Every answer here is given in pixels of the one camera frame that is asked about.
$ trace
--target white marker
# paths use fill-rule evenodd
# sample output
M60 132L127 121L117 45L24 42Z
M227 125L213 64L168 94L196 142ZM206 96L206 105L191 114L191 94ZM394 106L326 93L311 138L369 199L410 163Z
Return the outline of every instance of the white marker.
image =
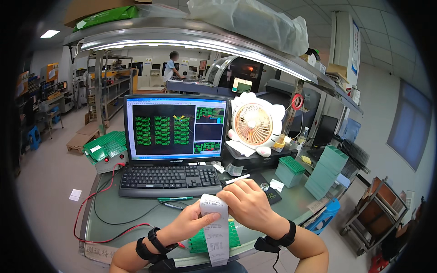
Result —
M250 176L250 174L246 174L246 175L243 175L243 176L240 176L240 177L237 177L237 178L234 178L234 179L228 180L228 181L226 181L226 185L229 185L229 184L231 184L231 183L234 183L234 182L237 181L237 180L247 178L247 177L249 177L249 176Z

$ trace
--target paper roll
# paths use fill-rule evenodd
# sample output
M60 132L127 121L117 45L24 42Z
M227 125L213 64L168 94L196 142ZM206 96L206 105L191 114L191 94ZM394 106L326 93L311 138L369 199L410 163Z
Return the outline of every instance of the paper roll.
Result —
M218 212L221 217L203 228L211 266L223 266L229 259L228 205L220 198L203 194L200 198L202 217Z

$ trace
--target mouse pad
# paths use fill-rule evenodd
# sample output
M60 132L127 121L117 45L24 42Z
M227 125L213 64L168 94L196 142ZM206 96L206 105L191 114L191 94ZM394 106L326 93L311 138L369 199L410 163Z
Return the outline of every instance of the mouse pad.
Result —
M267 184L269 184L267 181L266 181L266 179L264 178L264 176L262 176L260 173L255 173L255 174L251 174L250 175L250 179L253 179L253 180L255 180L255 182L258 184L258 185L260 185L261 183L267 183ZM266 193L266 195L267 195L267 199L269 200L269 204L270 205L273 205L274 203L277 203L277 202L279 202L279 201L281 201L282 200L282 197L280 197L279 196L279 193L275 190L275 189L273 189L273 188L270 188L269 187L269 189L267 190L267 191L265 191L265 193Z

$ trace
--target tiled floor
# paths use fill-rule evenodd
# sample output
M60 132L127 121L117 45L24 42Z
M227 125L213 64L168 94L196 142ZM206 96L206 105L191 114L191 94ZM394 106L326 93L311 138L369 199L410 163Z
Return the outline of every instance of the tiled floor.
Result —
M54 125L53 139L43 135L38 150L28 152L21 163L21 174L16 180L19 199L29 226L40 247L53 266L63 273L108 272L107 268L78 254L78 241L73 237L73 224L83 199L88 196L96 176L95 168L84 156L67 152L66 143L83 127L86 108L70 112ZM110 121L108 131L123 131L123 113L118 112ZM78 202L69 200L73 189L82 190ZM354 183L341 199L342 209L334 221L323 231L321 238L329 249L329 272L367 272L367 255L355 256L343 237L338 225L356 204L363 193L363 186ZM274 272L271 268L276 256L258 252L239 261L250 273ZM281 251L276 265L279 273L293 272L298 259L287 250Z

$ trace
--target glass desk surface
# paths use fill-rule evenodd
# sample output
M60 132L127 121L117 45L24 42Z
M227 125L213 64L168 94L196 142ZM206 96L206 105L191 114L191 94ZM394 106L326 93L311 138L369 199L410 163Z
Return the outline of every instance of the glass desk surface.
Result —
M280 181L280 179L274 174L275 170L276 169L264 170L261 171L260 174L268 183L271 181L271 179L276 179ZM97 175L95 183L97 183L98 180L97 187L100 187L105 181L110 178L111 173ZM219 179L222 181L231 178L232 177L230 177L227 173L219 174ZM112 187L109 190L98 194L97 197L95 197L90 203L89 208L85 210L83 221L86 221L86 227L84 228L85 225L82 226L81 236L84 236L86 240L108 240L128 229L129 227L141 223L149 223L156 227L164 227L171 223L179 215L178 210L166 207L164 205L160 205L155 209L151 210L147 215L140 218L139 220L128 224L109 225L104 223L97 217L95 211L98 213L98 216L106 222L120 223L133 220L143 215L149 209L159 203L158 200L154 198L132 198L118 196L118 185L120 183L120 179L121 173L114 177L114 184L112 185ZM282 197L282 200L271 206L272 209L279 215L283 216L286 219L292 220L297 225L304 223L307 219L311 218L316 213L316 211L313 212L309 209L310 205L314 204L317 200L304 187L307 179L308 177L306 175L303 175L299 185L294 186L290 189L284 186L282 192L278 193ZM344 190L345 188L343 186L331 188L326 197L328 200L336 198ZM186 205L190 205L199 198L200 197L195 197L192 200L184 200L183 203ZM327 200L323 198L322 202L324 204L318 205L323 207L326 204L325 201ZM235 227L240 238L241 246L231 249L231 260L255 253L256 250L254 250L253 245L259 236L263 236L261 232L248 229L236 221ZM150 228L146 226L138 227L126 233L125 235L115 239L114 241L105 244L105 246L119 248L129 242L138 240L138 238L147 236L149 230ZM88 243L85 243L85 246L82 244L82 247L86 248L87 245ZM207 253L191 254L188 249L183 248L176 248L175 250L168 253L167 256L175 260L176 266L194 266L209 263L209 256ZM95 256L89 258L99 260L99 258L97 257L96 259Z

